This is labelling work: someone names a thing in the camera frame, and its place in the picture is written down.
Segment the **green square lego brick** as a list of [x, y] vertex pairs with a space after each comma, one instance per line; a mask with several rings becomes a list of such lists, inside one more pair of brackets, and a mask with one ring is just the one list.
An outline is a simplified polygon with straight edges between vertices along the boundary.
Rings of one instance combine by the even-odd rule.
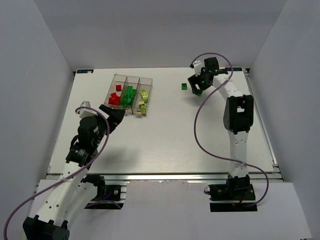
[[182, 83], [182, 84], [181, 84], [181, 89], [182, 89], [182, 90], [187, 90], [187, 89], [188, 89], [187, 83]]
[[202, 90], [198, 90], [198, 91], [197, 91], [197, 93], [196, 93], [196, 95], [197, 95], [197, 96], [201, 96], [201, 95], [202, 95], [202, 93], [203, 93], [203, 91], [202, 91]]

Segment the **red rounded lego brick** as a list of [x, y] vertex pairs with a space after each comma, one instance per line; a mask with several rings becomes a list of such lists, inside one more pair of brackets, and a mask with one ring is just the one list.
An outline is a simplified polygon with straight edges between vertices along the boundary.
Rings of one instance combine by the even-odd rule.
[[109, 104], [114, 104], [114, 102], [115, 102], [115, 99], [112, 98], [112, 97], [110, 97], [109, 100], [108, 100], [108, 103], [109, 103]]

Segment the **red lego bricks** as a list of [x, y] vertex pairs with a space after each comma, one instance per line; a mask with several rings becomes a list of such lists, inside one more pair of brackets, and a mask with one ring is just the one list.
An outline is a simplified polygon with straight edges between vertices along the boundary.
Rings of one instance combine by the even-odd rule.
[[114, 98], [114, 104], [112, 104], [112, 105], [118, 105], [119, 104], [120, 97], [115, 92], [110, 94], [110, 98]]

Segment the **lime 2x2 lego brick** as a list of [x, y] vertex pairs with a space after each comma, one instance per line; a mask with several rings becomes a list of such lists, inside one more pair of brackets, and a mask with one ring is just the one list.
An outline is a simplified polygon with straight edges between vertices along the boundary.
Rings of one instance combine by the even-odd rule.
[[146, 114], [146, 112], [147, 112], [147, 107], [146, 107], [145, 105], [140, 105], [140, 112], [141, 112], [142, 114]]

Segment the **lime 2x3 lego brick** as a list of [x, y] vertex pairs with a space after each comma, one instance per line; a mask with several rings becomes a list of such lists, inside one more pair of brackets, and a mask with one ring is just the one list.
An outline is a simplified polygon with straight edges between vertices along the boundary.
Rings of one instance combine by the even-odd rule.
[[148, 92], [147, 92], [145, 89], [141, 89], [141, 90], [139, 91], [139, 93], [140, 93], [141, 99], [142, 99], [145, 103], [147, 103], [147, 102], [148, 102], [148, 99], [149, 99]]

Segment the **small red lego brick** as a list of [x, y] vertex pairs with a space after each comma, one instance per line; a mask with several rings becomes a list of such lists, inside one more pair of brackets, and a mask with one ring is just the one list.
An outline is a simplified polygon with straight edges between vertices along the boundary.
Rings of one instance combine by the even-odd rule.
[[116, 91], [119, 92], [122, 90], [122, 86], [121, 85], [116, 85]]

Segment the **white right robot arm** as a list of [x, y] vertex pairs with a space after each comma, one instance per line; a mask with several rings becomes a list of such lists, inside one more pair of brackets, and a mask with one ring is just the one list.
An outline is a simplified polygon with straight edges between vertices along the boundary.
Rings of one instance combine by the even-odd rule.
[[231, 199], [242, 199], [250, 187], [247, 169], [247, 139], [254, 121], [254, 98], [245, 95], [231, 81], [231, 74], [221, 69], [216, 57], [196, 60], [190, 67], [194, 75], [188, 78], [192, 93], [200, 96], [209, 87], [215, 87], [225, 100], [223, 125], [229, 136], [230, 156], [222, 157], [200, 147], [208, 155], [230, 162], [227, 180], [218, 195], [226, 194]]

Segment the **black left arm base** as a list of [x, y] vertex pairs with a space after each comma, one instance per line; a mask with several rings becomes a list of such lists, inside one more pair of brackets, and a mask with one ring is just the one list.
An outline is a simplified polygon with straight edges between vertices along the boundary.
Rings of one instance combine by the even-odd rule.
[[106, 185], [97, 191], [97, 195], [86, 206], [90, 210], [121, 210], [126, 198], [126, 187]]

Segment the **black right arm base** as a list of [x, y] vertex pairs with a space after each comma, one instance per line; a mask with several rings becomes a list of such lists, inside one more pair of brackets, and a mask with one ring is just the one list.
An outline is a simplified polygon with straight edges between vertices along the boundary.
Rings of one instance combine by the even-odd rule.
[[248, 190], [232, 196], [226, 184], [211, 184], [204, 188], [209, 196], [209, 206], [212, 213], [257, 212], [256, 196], [253, 185]]

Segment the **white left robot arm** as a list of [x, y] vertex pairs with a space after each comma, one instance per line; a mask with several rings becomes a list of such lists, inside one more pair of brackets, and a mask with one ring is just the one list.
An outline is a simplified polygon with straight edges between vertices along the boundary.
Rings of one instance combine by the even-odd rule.
[[28, 240], [67, 240], [80, 212], [92, 200], [102, 200], [106, 184], [102, 176], [89, 174], [93, 162], [105, 148], [109, 135], [122, 122], [125, 110], [100, 105], [99, 110], [83, 103], [76, 109], [80, 117], [77, 134], [70, 143], [63, 171], [51, 193], [22, 228]]

